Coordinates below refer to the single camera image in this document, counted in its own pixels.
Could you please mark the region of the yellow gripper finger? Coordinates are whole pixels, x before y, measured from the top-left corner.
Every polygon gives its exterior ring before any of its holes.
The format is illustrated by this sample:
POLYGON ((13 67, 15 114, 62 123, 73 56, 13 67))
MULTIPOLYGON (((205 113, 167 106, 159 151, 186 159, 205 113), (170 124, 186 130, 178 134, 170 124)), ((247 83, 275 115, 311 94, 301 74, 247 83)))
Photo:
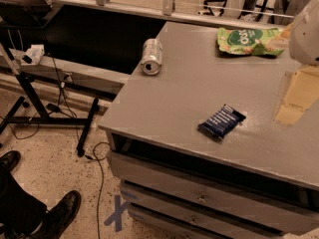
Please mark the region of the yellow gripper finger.
POLYGON ((294 125, 318 100, 319 67, 301 66, 291 76, 275 120, 284 125, 294 125))

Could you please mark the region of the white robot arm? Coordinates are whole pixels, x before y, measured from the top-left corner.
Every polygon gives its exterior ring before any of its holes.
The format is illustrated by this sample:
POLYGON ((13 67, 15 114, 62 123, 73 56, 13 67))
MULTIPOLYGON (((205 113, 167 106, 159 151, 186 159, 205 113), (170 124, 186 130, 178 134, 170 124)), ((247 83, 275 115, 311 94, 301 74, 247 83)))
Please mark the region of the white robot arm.
POLYGON ((319 0, 310 0, 270 46, 288 48, 290 57, 301 64, 275 117, 293 125, 319 100, 319 0))

